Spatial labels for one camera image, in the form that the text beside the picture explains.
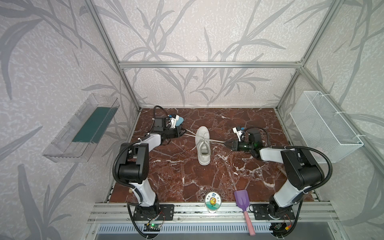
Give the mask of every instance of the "white wire basket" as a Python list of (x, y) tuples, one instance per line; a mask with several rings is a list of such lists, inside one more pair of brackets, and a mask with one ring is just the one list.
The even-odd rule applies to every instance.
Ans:
[[(291, 116), (307, 146), (323, 152), (331, 162), (363, 146), (360, 137), (319, 91), (304, 91)], [(326, 162), (319, 154), (313, 156), (318, 163)]]

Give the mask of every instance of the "green mat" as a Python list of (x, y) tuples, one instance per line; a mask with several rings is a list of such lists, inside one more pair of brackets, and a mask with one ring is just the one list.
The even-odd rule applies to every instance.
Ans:
[(117, 110), (118, 108), (96, 108), (73, 138), (72, 142), (99, 143)]

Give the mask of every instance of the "shoelace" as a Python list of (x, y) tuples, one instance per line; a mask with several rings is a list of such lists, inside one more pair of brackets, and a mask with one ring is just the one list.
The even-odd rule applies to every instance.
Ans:
[(204, 140), (209, 141), (209, 142), (211, 142), (211, 143), (216, 143), (216, 144), (220, 144), (220, 145), (225, 146), (225, 145), (223, 144), (225, 141), (214, 140), (214, 139), (206, 139), (206, 138), (203, 138), (203, 137), (200, 137), (200, 136), (196, 136), (196, 134), (195, 134), (194, 132), (192, 132), (192, 131), (190, 131), (190, 130), (188, 130), (188, 129), (186, 129), (186, 130), (187, 130), (188, 132), (192, 133), (193, 135), (190, 135), (190, 134), (187, 134), (187, 133), (185, 133), (184, 135), (191, 136), (191, 137), (201, 138), (201, 139), (204, 139)]

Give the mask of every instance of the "blue part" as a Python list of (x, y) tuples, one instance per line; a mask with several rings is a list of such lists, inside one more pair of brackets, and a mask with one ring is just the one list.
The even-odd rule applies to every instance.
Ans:
[(180, 124), (182, 124), (184, 122), (184, 118), (180, 117), (179, 116), (179, 119), (176, 121), (176, 127), (179, 126)]

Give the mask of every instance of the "wallpaper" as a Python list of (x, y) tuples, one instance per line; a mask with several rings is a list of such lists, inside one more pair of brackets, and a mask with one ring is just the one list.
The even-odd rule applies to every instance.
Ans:
[[(1, 1), (0, 61), (0, 239), (78, 239), (137, 112), (82, 1)], [(120, 101), (91, 159), (43, 157), (91, 93)]]
[(292, 68), (139, 68), (126, 71), (126, 76), (142, 107), (273, 107), (293, 72)]
[[(345, 1), (306, 65), (382, 153), (383, 5), (383, 0)], [(297, 89), (304, 85), (299, 79), (290, 96), (300, 96)], [(288, 116), (296, 98), (288, 97), (279, 113), (298, 144), (304, 141)], [(332, 202), (351, 240), (382, 239), (383, 175), (361, 149), (333, 163), (333, 168), (330, 181), (317, 190), (320, 199)]]
[(120, 61), (298, 61), (331, 1), (95, 0)]
[[(119, 61), (299, 61), (331, 0), (95, 0)], [(293, 69), (125, 69), (144, 107), (276, 106)]]

